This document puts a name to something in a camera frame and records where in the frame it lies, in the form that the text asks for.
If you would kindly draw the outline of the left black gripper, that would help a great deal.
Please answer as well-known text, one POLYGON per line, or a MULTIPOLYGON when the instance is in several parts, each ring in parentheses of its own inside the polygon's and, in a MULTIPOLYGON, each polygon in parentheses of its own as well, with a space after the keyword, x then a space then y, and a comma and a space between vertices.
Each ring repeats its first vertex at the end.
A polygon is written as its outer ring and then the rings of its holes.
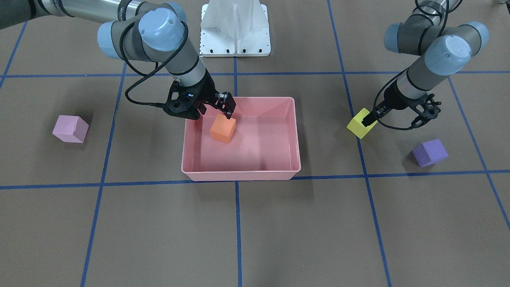
POLYGON ((392 110, 411 109, 417 115, 422 116, 423 111, 417 109, 417 106, 424 105, 428 94, 420 94, 418 98, 408 98, 399 89, 397 82, 392 82, 384 89, 384 100, 375 106, 375 110, 371 111, 362 119, 364 127, 369 127, 388 114, 392 110))

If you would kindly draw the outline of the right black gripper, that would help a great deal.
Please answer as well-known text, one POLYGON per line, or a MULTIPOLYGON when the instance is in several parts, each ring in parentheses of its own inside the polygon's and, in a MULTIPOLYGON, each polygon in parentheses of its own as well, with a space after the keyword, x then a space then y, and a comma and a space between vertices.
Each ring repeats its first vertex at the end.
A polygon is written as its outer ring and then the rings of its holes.
POLYGON ((163 111, 170 116, 198 120, 206 112, 205 105, 214 102, 216 109, 230 120, 236 107, 233 95, 230 92, 218 93, 211 75, 206 73, 192 86, 182 86, 173 81, 163 111))

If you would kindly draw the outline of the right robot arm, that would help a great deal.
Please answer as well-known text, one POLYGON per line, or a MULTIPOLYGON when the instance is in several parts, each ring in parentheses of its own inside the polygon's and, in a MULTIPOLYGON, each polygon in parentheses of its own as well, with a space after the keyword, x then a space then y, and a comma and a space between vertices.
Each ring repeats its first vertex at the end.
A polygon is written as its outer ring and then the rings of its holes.
POLYGON ((217 91, 214 81, 189 39, 186 14, 176 2, 154 4, 144 0, 2 0, 1 28, 42 16, 82 18, 101 23, 97 43, 108 57, 120 59, 133 69, 132 61, 153 62, 149 73, 126 89, 134 104, 162 109, 170 116, 198 120, 208 106, 230 119, 235 100, 217 91), (173 78, 164 103, 133 100, 129 93, 158 71, 173 78))

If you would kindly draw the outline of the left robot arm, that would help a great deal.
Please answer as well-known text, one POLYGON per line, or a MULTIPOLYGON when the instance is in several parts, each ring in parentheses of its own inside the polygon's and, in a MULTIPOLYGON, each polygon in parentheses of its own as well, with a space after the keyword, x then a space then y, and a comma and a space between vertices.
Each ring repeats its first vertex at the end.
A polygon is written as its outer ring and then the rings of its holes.
POLYGON ((363 126, 381 122, 390 111, 408 108, 416 113, 408 127, 410 130, 437 118, 440 102, 434 100, 432 89, 460 71, 490 38, 488 28, 481 22, 446 26, 450 13, 460 3, 459 0, 416 0, 413 13, 406 21, 388 27, 385 48, 418 58, 379 91, 384 98, 375 99, 372 110, 361 120, 363 126))

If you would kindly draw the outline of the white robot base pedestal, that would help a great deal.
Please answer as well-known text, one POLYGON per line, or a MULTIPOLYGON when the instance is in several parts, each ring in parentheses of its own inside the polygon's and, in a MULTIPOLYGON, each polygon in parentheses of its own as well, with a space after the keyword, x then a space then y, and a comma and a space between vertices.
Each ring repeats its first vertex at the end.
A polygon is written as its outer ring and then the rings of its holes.
POLYGON ((201 8, 199 53, 203 57, 271 54, 267 6, 258 0, 210 0, 201 8))

